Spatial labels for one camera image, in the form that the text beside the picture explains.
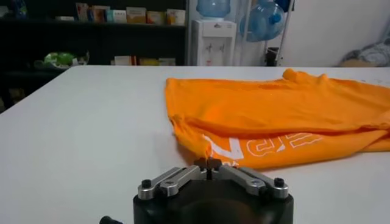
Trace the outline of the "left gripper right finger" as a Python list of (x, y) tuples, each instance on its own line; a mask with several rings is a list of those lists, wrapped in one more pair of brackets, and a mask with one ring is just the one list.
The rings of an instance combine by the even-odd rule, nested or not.
[(286, 199), (288, 185), (282, 178), (270, 178), (248, 167), (223, 165), (221, 160), (210, 158), (211, 176), (217, 180), (231, 180), (250, 195), (269, 194), (275, 199)]

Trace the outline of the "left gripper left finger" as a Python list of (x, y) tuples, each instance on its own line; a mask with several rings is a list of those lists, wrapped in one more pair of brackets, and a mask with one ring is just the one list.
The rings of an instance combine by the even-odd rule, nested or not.
[(180, 189), (193, 180), (205, 180), (207, 177), (207, 160), (198, 159), (193, 165), (179, 168), (173, 167), (154, 179), (145, 179), (138, 186), (138, 198), (151, 200), (158, 194), (172, 197), (179, 193)]

